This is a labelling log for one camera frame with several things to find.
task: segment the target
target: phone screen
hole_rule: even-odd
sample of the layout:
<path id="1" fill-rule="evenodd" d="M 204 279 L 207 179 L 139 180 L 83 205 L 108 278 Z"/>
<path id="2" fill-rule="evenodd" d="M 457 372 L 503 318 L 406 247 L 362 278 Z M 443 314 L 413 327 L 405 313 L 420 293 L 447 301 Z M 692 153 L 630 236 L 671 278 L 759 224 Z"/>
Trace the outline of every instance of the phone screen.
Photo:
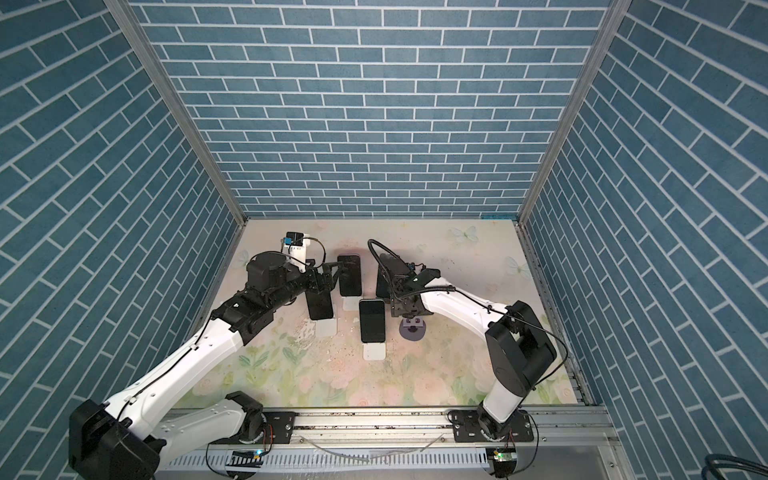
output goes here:
<path id="1" fill-rule="evenodd" d="M 360 341 L 382 343 L 386 341 L 384 300 L 360 300 Z"/>
<path id="2" fill-rule="evenodd" d="M 336 261 L 344 262 L 344 271 L 339 275 L 339 294 L 362 296 L 360 255 L 339 255 Z"/>

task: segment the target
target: cable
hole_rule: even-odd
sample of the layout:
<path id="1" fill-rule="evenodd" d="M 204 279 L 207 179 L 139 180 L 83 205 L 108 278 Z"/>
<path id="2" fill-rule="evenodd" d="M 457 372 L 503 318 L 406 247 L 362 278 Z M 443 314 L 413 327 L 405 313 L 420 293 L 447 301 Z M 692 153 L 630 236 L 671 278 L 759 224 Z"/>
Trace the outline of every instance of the cable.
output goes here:
<path id="1" fill-rule="evenodd" d="M 485 308 L 489 312 L 498 313 L 499 315 L 503 315 L 503 316 L 508 316 L 509 315 L 509 313 L 499 312 L 498 310 L 495 310 L 495 309 L 491 308 L 489 305 L 483 304 L 483 302 L 481 302 L 481 301 L 477 300 L 476 298 L 468 295 L 467 293 L 462 292 L 461 290 L 456 290 L 456 292 L 458 292 L 458 293 L 462 294 L 463 296 L 469 298 L 472 302 L 477 303 L 479 306 Z M 544 378 L 539 379 L 539 381 L 536 382 L 536 385 L 534 385 L 534 386 L 537 386 L 538 384 L 544 382 L 546 379 L 551 377 L 553 373 L 557 372 L 560 369 L 560 367 L 562 367 L 565 364 L 566 360 L 568 360 L 568 346 L 565 345 L 565 342 L 559 336 L 555 335 L 554 333 L 550 332 L 549 330 L 545 329 L 544 327 L 534 325 L 533 323 L 530 323 L 530 322 L 526 322 L 525 320 L 523 320 L 521 318 L 518 318 L 518 317 L 515 317 L 515 321 L 520 322 L 520 323 L 524 323 L 525 325 L 528 325 L 528 326 L 530 326 L 532 328 L 535 328 L 537 330 L 541 330 L 542 332 L 547 333 L 548 335 L 552 335 L 552 338 L 554 338 L 555 340 L 560 342 L 560 344 L 563 346 L 563 350 L 565 350 L 565 354 L 563 355 L 563 360 L 560 361 L 558 366 L 555 367 L 551 372 L 549 372 L 549 374 L 547 374 Z"/>
<path id="2" fill-rule="evenodd" d="M 376 251 L 373 249 L 374 245 L 376 245 L 377 247 L 381 248 L 385 252 L 389 253 L 393 257 L 395 257 L 397 259 L 400 259 L 401 261 L 402 261 L 402 258 L 400 258 L 400 255 L 398 255 L 397 253 L 391 251 L 386 245 L 384 245 L 383 243 L 379 242 L 378 240 L 374 240 L 374 239 L 368 240 L 368 250 L 370 250 L 371 254 L 373 255 L 373 258 L 376 259 L 376 262 L 381 267 L 381 270 L 384 273 L 384 280 L 386 281 L 387 285 L 389 286 L 389 293 L 392 295 L 392 299 L 393 300 L 403 300 L 403 299 L 408 298 L 410 296 L 420 295 L 422 293 L 429 293 L 429 292 L 447 292 L 447 293 L 459 292 L 463 296 L 465 296 L 468 299 L 470 299 L 472 302 L 477 303 L 479 306 L 481 306 L 484 309 L 486 309 L 489 313 L 490 312 L 494 312 L 494 313 L 498 313 L 501 316 L 508 316 L 509 315 L 509 313 L 499 312 L 498 310 L 494 310 L 493 308 L 491 308 L 491 306 L 485 305 L 483 302 L 480 302 L 479 300 L 477 300 L 473 296 L 470 296 L 467 293 L 462 292 L 461 290 L 457 289 L 453 285 L 427 286 L 427 287 L 422 288 L 420 290 L 414 290 L 412 292 L 408 292 L 408 293 L 400 296 L 399 293 L 395 291 L 395 288 L 394 288 L 394 286 L 392 284 L 392 277 L 389 274 L 389 269 L 384 265 L 384 263 L 379 258 L 379 255 L 377 255 Z M 562 359 L 562 361 L 560 361 L 558 366 L 556 366 L 546 376 L 544 376 L 543 378 L 539 379 L 536 382 L 536 384 L 534 385 L 534 387 L 536 387 L 537 385 L 541 384 L 546 379 L 548 379 L 549 377 L 554 375 L 554 373 L 557 372 L 560 369 L 560 367 L 562 367 L 565 364 L 565 362 L 568 360 L 568 354 L 569 354 L 568 346 L 565 344 L 565 341 L 563 339 L 561 339 L 559 336 L 555 335 L 554 333 L 550 332 L 549 330 L 546 330 L 545 328 L 542 328 L 540 326 L 534 325 L 533 323 L 526 322 L 525 320 L 523 320 L 521 318 L 518 318 L 518 317 L 515 317 L 515 320 L 520 322 L 520 323 L 524 323 L 525 325 L 528 325 L 528 326 L 530 326 L 532 328 L 541 330 L 542 332 L 547 333 L 548 335 L 552 335 L 552 338 L 557 340 L 563 346 L 563 350 L 565 351 L 565 354 L 563 355 L 563 359 Z"/>
<path id="3" fill-rule="evenodd" d="M 533 423 L 533 426 L 536 427 L 536 448 L 533 451 L 533 457 L 531 458 L 531 461 L 528 462 L 528 464 L 525 467 L 521 468 L 520 470 L 518 470 L 516 472 L 512 472 L 512 474 L 509 475 L 507 478 L 509 478 L 509 477 L 511 477 L 513 475 L 517 475 L 518 473 L 525 472 L 526 470 L 528 470 L 528 468 L 531 465 L 533 465 L 534 460 L 536 460 L 536 454 L 538 454 L 538 439 L 539 439 L 538 425 L 536 425 L 536 420 L 533 418 L 533 415 L 529 415 L 528 417 L 531 419 L 531 422 Z"/>
<path id="4" fill-rule="evenodd" d="M 307 239 L 307 240 L 315 240 L 315 241 L 316 241 L 317 243 L 319 243 L 319 244 L 320 244 L 320 246 L 323 248 L 323 261 L 322 261 L 322 262 L 320 262 L 320 265 L 318 265 L 318 266 L 314 267 L 314 268 L 320 268 L 320 267 L 321 267 L 321 266 L 322 266 L 322 265 L 323 265 L 323 264 L 326 262 L 326 246 L 325 246 L 325 245 L 323 245 L 323 242 L 321 242 L 320 240 L 317 240 L 315 237 L 302 237 L 302 238 L 301 238 L 301 240 L 304 240 L 304 239 Z"/>
<path id="5" fill-rule="evenodd" d="M 437 442 L 438 440 L 440 440 L 443 437 L 443 435 L 444 434 L 441 433 L 439 437 L 437 437 L 436 439 L 432 440 L 430 443 L 424 445 L 423 447 L 415 447 L 413 449 L 387 450 L 387 451 L 382 452 L 379 455 L 368 455 L 367 457 L 356 457 L 354 455 L 347 455 L 346 453 L 333 452 L 331 450 L 328 450 L 328 449 L 325 449 L 325 448 L 321 447 L 320 445 L 317 445 L 315 442 L 313 442 L 312 440 L 310 440 L 308 438 L 305 438 L 305 437 L 300 437 L 300 438 L 302 440 L 304 440 L 304 442 L 307 442 L 307 443 L 311 444 L 316 449 L 322 450 L 323 452 L 325 452 L 325 453 L 327 453 L 329 455 L 334 455 L 334 456 L 340 457 L 340 458 L 347 458 L 349 460 L 354 460 L 356 462 L 370 463 L 371 460 L 375 460 L 376 458 L 390 457 L 390 456 L 393 456 L 393 455 L 403 455 L 403 454 L 406 454 L 406 453 L 413 453 L 413 452 L 421 452 L 421 451 L 426 450 L 429 447 L 431 447 L 432 444 Z"/>
<path id="6" fill-rule="evenodd" d="M 210 443 L 208 445 L 205 445 L 205 465 L 208 465 L 208 469 L 211 470 L 216 475 L 221 475 L 222 477 L 227 477 L 227 478 L 233 478 L 233 477 L 230 477 L 229 474 L 224 474 L 224 473 L 221 473 L 221 472 L 217 472 L 216 470 L 214 470 L 214 467 L 210 466 L 210 463 L 208 462 L 208 449 L 209 448 L 210 448 Z M 235 475 L 234 476 L 234 480 L 237 480 L 238 476 L 239 475 Z"/>
<path id="7" fill-rule="evenodd" d="M 195 339 L 194 343 L 193 343 L 192 345 L 190 345 L 189 349 L 188 349 L 186 352 L 182 353 L 182 354 L 181 354 L 181 356 L 180 356 L 178 359 L 176 359 L 176 361 L 174 362 L 174 364 L 173 364 L 173 365 L 171 365 L 170 367 L 168 367 L 168 370 L 166 370 L 165 372 L 162 372 L 162 373 L 161 373 L 161 374 L 160 374 L 158 377 L 156 377 L 154 380 L 152 380 L 151 382 L 149 382 L 147 385 L 145 385 L 145 386 L 141 387 L 141 389 L 140 389 L 138 392 L 136 392 L 135 394 L 133 394 L 133 395 L 132 395 L 132 396 L 131 396 L 131 397 L 130 397 L 130 398 L 129 398 L 129 399 L 126 401 L 126 402 L 125 402 L 125 404 L 123 405 L 123 407 L 120 409 L 120 413 L 118 413 L 118 417 L 116 418 L 116 420 L 117 420 L 118 422 L 120 422 L 120 417 L 122 417 L 122 416 L 123 416 L 123 412 L 125 412 L 125 409 L 126 409 L 126 408 L 127 408 L 127 407 L 128 407 L 130 404 L 131 404 L 131 399 L 136 399 L 136 398 L 137 398 L 139 395 L 141 395 L 141 393 L 143 393 L 143 392 L 144 392 L 144 390 L 146 390 L 146 389 L 148 389 L 149 387 L 151 387 L 152 385 L 154 385 L 154 384 L 155 384 L 155 382 L 156 382 L 157 380 L 159 380 L 159 379 L 163 378 L 164 376 L 166 376 L 166 375 L 168 374 L 168 372 L 170 372 L 172 369 L 174 369 L 174 367 L 175 367 L 176 365 L 178 365 L 178 364 L 179 364 L 179 362 L 180 362 L 182 359 L 184 359 L 184 357 L 185 357 L 185 356 L 187 356 L 187 354 L 188 354 L 189 352 L 191 352 L 191 351 L 193 351 L 193 350 L 195 350 L 195 349 L 197 348 L 197 344 L 200 342 L 200 339 L 202 339 L 202 338 L 203 338 L 203 333 L 205 333 L 205 329 L 206 329 L 206 328 L 208 328 L 208 324 L 210 323 L 210 321 L 211 321 L 211 319 L 212 319 L 212 318 L 213 318 L 213 316 L 208 316 L 208 319 L 205 321 L 205 324 L 203 324 L 203 328 L 202 328 L 202 329 L 200 329 L 200 334 L 197 336 L 197 338 Z"/>
<path id="8" fill-rule="evenodd" d="M 283 257 L 286 257 L 286 258 L 290 258 L 291 260 L 295 260 L 295 261 L 297 261 L 297 262 L 301 263 L 301 264 L 302 264 L 302 265 L 304 265 L 304 266 L 307 266 L 307 267 L 309 267 L 309 268 L 314 268 L 313 266 L 309 265 L 309 264 L 308 264 L 308 263 L 306 263 L 306 262 L 303 262 L 303 261 L 299 260 L 299 259 L 298 259 L 298 258 L 296 258 L 296 257 L 292 257 L 292 256 L 290 256 L 290 255 L 289 255 L 289 254 L 287 254 L 287 253 L 278 252 L 277 250 L 267 250 L 267 251 L 265 251 L 265 252 L 259 252 L 259 253 L 257 253 L 256 255 L 252 256 L 250 259 L 251 259 L 251 260 L 253 260 L 254 258 L 256 258 L 256 257 L 257 257 L 257 255 L 260 255 L 260 254 L 262 254 L 262 253 L 277 253 L 278 255 L 282 255 Z"/>
<path id="9" fill-rule="evenodd" d="M 732 455 L 709 454 L 704 457 L 704 462 L 706 465 L 701 469 L 701 478 L 703 480 L 708 479 L 707 473 L 711 473 L 716 480 L 725 480 L 725 476 L 720 471 L 725 468 L 768 477 L 768 466 L 746 460 L 745 458 L 734 457 Z"/>

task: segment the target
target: black cable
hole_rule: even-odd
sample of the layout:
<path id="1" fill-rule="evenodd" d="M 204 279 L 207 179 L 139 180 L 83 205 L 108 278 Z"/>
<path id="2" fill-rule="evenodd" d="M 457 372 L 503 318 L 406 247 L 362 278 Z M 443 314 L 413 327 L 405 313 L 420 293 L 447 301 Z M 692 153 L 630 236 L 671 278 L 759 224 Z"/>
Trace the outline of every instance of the black cable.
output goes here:
<path id="1" fill-rule="evenodd" d="M 210 448 L 210 443 L 208 445 L 205 445 L 205 465 L 208 466 L 208 469 L 211 470 L 216 475 L 221 475 L 222 477 L 232 478 L 232 477 L 229 476 L 229 474 L 224 474 L 224 473 L 221 473 L 221 472 L 217 472 L 216 470 L 214 470 L 214 467 L 210 466 L 210 462 L 208 462 L 208 449 L 209 448 Z"/>
<path id="2" fill-rule="evenodd" d="M 468 299 L 470 299 L 472 302 L 475 302 L 475 303 L 477 303 L 479 306 L 481 306 L 481 307 L 483 307 L 484 309 L 486 309 L 486 310 L 487 310 L 489 313 L 490 313 L 490 312 L 494 312 L 494 313 L 498 313 L 498 314 L 499 314 L 499 315 L 501 315 L 501 316 L 508 316 L 508 315 L 509 315 L 509 314 L 508 314 L 508 313 L 506 313 L 506 312 L 499 312 L 498 310 L 494 310 L 494 309 L 493 309 L 493 308 L 491 308 L 489 305 L 485 305 L 483 302 L 480 302 L 479 300 L 477 300 L 477 299 L 476 299 L 476 298 L 474 298 L 473 296 L 470 296 L 470 295 L 468 295 L 467 293 L 464 293 L 464 292 L 462 292 L 461 290 L 457 289 L 457 288 L 456 288 L 455 286 L 453 286 L 453 285 L 427 286 L 427 287 L 425 287 L 425 288 L 422 288 L 422 289 L 420 289 L 420 290 L 414 290 L 414 291 L 412 291 L 412 292 L 408 292 L 408 293 L 406 293 L 406 294 L 404 294 L 404 295 L 400 296 L 400 295 L 399 295 L 399 294 L 398 294 L 398 293 L 395 291 L 395 288 L 394 288 L 394 286 L 393 286 L 393 284 L 392 284 L 392 277 L 389 275 L 389 269 L 388 269 L 386 266 L 384 266 L 384 263 L 382 263 L 381 259 L 379 258 L 379 255 L 377 255 L 377 254 L 376 254 L 376 251 L 373 249 L 373 246 L 374 246 L 374 245 L 376 245 L 377 247 L 381 248 L 381 249 L 382 249 L 382 250 L 384 250 L 385 252 L 389 253 L 389 254 L 390 254 L 390 255 L 392 255 L 393 257 L 395 257 L 395 258 L 397 258 L 397 259 L 400 259 L 401 261 L 402 261 L 402 258 L 400 258 L 400 255 L 398 255 L 397 253 L 395 253 L 395 252 L 391 251 L 391 250 L 390 250 L 390 249 L 389 249 L 389 248 L 388 248 L 386 245 L 384 245 L 383 243 L 379 242 L 378 240 L 374 240 L 374 239 L 370 239 L 370 240 L 368 240 L 368 250 L 370 250 L 371 254 L 373 255 L 373 258 L 375 258 L 375 259 L 376 259 L 376 262 L 377 262 L 377 263 L 379 264 L 379 266 L 381 267 L 381 270 L 382 270 L 382 272 L 384 273 L 384 280 L 386 281 L 387 285 L 389 286 L 389 292 L 390 292 L 390 294 L 392 295 L 392 299 L 393 299 L 393 300 L 403 300 L 403 299 L 405 299 L 405 298 L 407 298 L 407 297 L 409 297 L 409 296 L 415 296 L 415 295 L 420 295 L 420 294 L 422 294 L 422 293 L 429 293 L 429 292 L 447 292 L 447 293 L 451 293 L 451 292 L 459 292 L 459 293 L 460 293 L 460 294 L 462 294 L 463 296 L 465 296 L 465 297 L 467 297 Z M 555 368 L 554 368 L 554 369 L 553 369 L 551 372 L 549 372 L 549 373 L 548 373 L 546 376 L 544 376 L 544 378 L 542 378 L 542 379 L 539 379 L 539 380 L 538 380 L 538 382 L 536 382 L 536 385 L 534 385 L 534 387 L 536 387 L 537 385 L 539 385 L 540 383 L 544 382 L 546 379 L 548 379 L 549 377 L 551 377 L 552 375 L 554 375 L 554 373 L 555 373 L 555 372 L 557 372 L 557 371 L 560 369 L 560 367 L 562 367 L 563 365 L 565 365 L 565 362 L 568 360 L 568 354 L 569 354 L 569 351 L 568 351 L 568 346 L 565 344 L 565 341 L 564 341 L 563 339 L 561 339 L 560 337 L 558 337 L 558 336 L 557 336 L 557 335 L 555 335 L 554 333 L 552 333 L 552 332 L 550 332 L 550 331 L 548 331 L 548 330 L 546 330 L 546 329 L 544 329 L 544 328 L 542 328 L 542 327 L 540 327 L 540 326 L 534 325 L 533 323 L 529 323 L 529 322 L 526 322 L 525 320 L 523 320 L 523 319 L 521 319 L 521 318 L 518 318 L 518 317 L 515 317 L 515 320 L 519 321 L 520 323 L 524 323 L 525 325 L 528 325 L 528 326 L 530 326 L 530 327 L 532 327 L 532 328 L 535 328 L 535 329 L 539 329 L 539 330 L 541 330 L 542 332 L 544 332 L 544 333 L 547 333 L 548 335 L 552 335 L 552 337 L 553 337 L 555 340 L 557 340 L 558 342 L 560 342 L 560 344 L 563 346 L 563 350 L 565 351 L 565 354 L 563 355 L 563 359 L 562 359 L 562 361 L 560 361 L 560 363 L 558 364 L 558 366 L 557 366 L 557 367 L 555 367 Z"/>
<path id="3" fill-rule="evenodd" d="M 531 458 L 531 461 L 528 462 L 528 464 L 525 467 L 521 468 L 520 470 L 518 470 L 516 472 L 512 472 L 512 474 L 508 475 L 507 478 L 509 478 L 509 477 L 511 477 L 513 475 L 517 475 L 518 473 L 525 472 L 526 470 L 528 470 L 528 468 L 530 468 L 530 466 L 533 465 L 533 462 L 536 459 L 536 454 L 538 454 L 538 439 L 539 439 L 538 425 L 536 425 L 536 420 L 534 420 L 533 415 L 528 415 L 528 417 L 531 419 L 531 422 L 533 423 L 533 426 L 536 427 L 536 448 L 533 451 L 533 457 Z"/>
<path id="4" fill-rule="evenodd" d="M 259 253 L 257 253 L 256 255 L 252 256 L 250 259 L 251 259 L 251 260 L 253 260 L 254 258 L 256 258 L 256 256 L 257 256 L 257 255 L 260 255 L 260 254 L 262 254 L 262 253 L 277 253 L 278 255 L 282 255 L 283 257 L 286 257 L 286 258 L 290 258 L 291 260 L 295 260 L 295 261 L 297 261 L 297 262 L 301 263 L 301 264 L 302 264 L 302 265 L 304 265 L 304 266 L 307 266 L 307 267 L 309 267 L 309 268 L 313 268 L 313 267 L 312 267 L 311 265 L 309 265 L 308 263 L 306 263 L 306 262 L 303 262 L 303 261 L 299 260 L 299 259 L 298 259 L 298 258 L 296 258 L 296 257 L 292 257 L 292 256 L 290 256 L 290 255 L 289 255 L 289 254 L 287 254 L 287 253 L 278 252 L 277 250 L 267 250 L 267 251 L 265 251 L 265 252 L 259 252 Z"/>
<path id="5" fill-rule="evenodd" d="M 318 265 L 318 266 L 316 266 L 316 267 L 315 267 L 315 268 L 320 268 L 320 267 L 321 267 L 321 266 L 322 266 L 322 265 L 323 265 L 323 264 L 326 262 L 326 246 L 325 246 L 325 245 L 323 245 L 323 242 L 321 242 L 320 240 L 317 240 L 315 237 L 302 237 L 302 238 L 301 238 L 301 240 L 304 240 L 304 239 L 307 239 L 307 240 L 314 240 L 314 241 L 316 241 L 317 243 L 319 243 L 319 244 L 320 244 L 320 246 L 323 248 L 323 261 L 322 261 L 322 262 L 320 262 L 320 265 Z"/>
<path id="6" fill-rule="evenodd" d="M 509 315 L 508 313 L 499 312 L 498 310 L 495 310 L 495 309 L 491 308 L 489 305 L 485 305 L 483 302 L 481 302 L 481 301 L 477 300 L 476 298 L 474 298 L 474 297 L 472 297 L 472 296 L 462 292 L 461 290 L 456 290 L 456 292 L 458 292 L 458 293 L 462 294 L 463 296 L 469 298 L 471 301 L 477 303 L 479 306 L 482 306 L 483 308 L 485 308 L 489 312 L 498 313 L 499 315 L 503 315 L 503 316 Z M 536 382 L 536 385 L 538 385 L 538 384 L 544 382 L 549 377 L 551 377 L 553 373 L 557 372 L 560 369 L 560 367 L 562 367 L 565 364 L 566 360 L 568 360 L 568 346 L 565 345 L 565 342 L 559 336 L 555 335 L 554 333 L 550 332 L 549 330 L 546 330 L 545 328 L 543 328 L 541 326 L 537 326 L 537 325 L 534 325 L 533 323 L 526 322 L 525 320 L 523 320 L 521 318 L 518 318 L 518 317 L 515 317 L 515 321 L 518 321 L 520 323 L 524 323 L 525 325 L 528 325 L 528 326 L 530 326 L 532 328 L 541 330 L 542 332 L 547 333 L 548 335 L 552 335 L 552 337 L 555 340 L 560 342 L 560 344 L 563 346 L 563 349 L 565 350 L 565 354 L 563 355 L 563 360 L 560 361 L 558 366 L 555 367 L 554 370 L 549 372 L 549 374 L 547 374 L 544 378 L 539 379 L 539 381 Z"/>
<path id="7" fill-rule="evenodd" d="M 732 455 L 709 454 L 704 458 L 706 465 L 701 469 L 701 478 L 707 480 L 707 473 L 711 473 L 716 480 L 725 480 L 721 469 L 740 470 L 768 477 L 768 466 L 746 460 Z"/>

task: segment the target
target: black motor housing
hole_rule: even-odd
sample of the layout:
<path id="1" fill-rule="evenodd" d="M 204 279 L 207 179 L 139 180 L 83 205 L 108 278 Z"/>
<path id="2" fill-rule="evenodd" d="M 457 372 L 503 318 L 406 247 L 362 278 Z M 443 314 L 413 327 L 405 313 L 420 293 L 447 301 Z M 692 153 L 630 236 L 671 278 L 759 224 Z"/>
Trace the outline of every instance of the black motor housing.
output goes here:
<path id="1" fill-rule="evenodd" d="M 268 293 L 296 279 L 300 275 L 299 267 L 293 265 L 288 257 L 278 252 L 257 254 L 246 266 L 248 281 L 246 287 L 261 293 Z"/>

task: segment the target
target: metal rail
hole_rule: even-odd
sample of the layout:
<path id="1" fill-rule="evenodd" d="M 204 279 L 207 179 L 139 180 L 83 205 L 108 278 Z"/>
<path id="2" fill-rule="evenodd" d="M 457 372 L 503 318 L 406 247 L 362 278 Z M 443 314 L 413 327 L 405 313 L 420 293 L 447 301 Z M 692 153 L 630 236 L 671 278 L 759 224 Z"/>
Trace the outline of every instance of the metal rail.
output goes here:
<path id="1" fill-rule="evenodd" d="M 184 106 L 184 102 L 181 100 L 181 96 L 176 91 L 174 84 L 170 81 L 170 77 L 168 77 L 168 73 L 157 56 L 157 52 L 152 47 L 149 37 L 147 37 L 144 29 L 139 25 L 133 9 L 127 0 L 104 0 L 104 3 L 120 27 L 123 35 L 125 35 L 125 39 L 128 40 L 128 44 L 133 48 L 134 53 L 147 72 L 147 75 L 149 75 L 155 88 L 163 98 L 170 114 L 176 119 L 181 132 L 189 141 L 192 150 L 197 155 L 198 161 L 208 173 L 219 195 L 221 195 L 224 203 L 230 209 L 235 221 L 241 227 L 244 226 L 246 216 L 240 207 L 240 203 L 238 203 L 229 185 L 227 185 L 227 181 L 224 180 L 221 170 L 216 165 L 213 154 L 197 129 L 197 125 L 192 121 L 192 117 Z"/>
<path id="2" fill-rule="evenodd" d="M 547 178 L 554 167 L 555 161 L 558 159 L 558 155 L 565 143 L 565 138 L 571 131 L 571 127 L 576 120 L 576 115 L 581 109 L 584 99 L 587 97 L 587 93 L 589 93 L 589 87 L 592 86 L 592 81 L 598 76 L 598 70 L 605 59 L 608 47 L 611 46 L 611 42 L 614 40 L 616 31 L 619 29 L 619 25 L 624 19 L 624 14 L 627 13 L 627 9 L 631 2 L 632 0 L 613 0 L 611 7 L 605 13 L 603 21 L 600 23 L 598 36 L 595 38 L 592 48 L 589 49 L 589 54 L 584 61 L 584 67 L 581 69 L 581 74 L 579 75 L 578 80 L 576 80 L 574 90 L 568 98 L 568 103 L 563 109 L 563 115 L 560 119 L 560 123 L 558 123 L 558 128 L 552 134 L 552 138 L 547 146 L 547 150 L 544 152 L 541 164 L 536 171 L 536 175 L 534 175 L 531 188 L 528 189 L 528 194 L 525 195 L 525 199 L 523 200 L 520 214 L 518 215 L 518 221 L 522 224 L 525 224 L 531 216 L 536 200 L 547 182 Z"/>

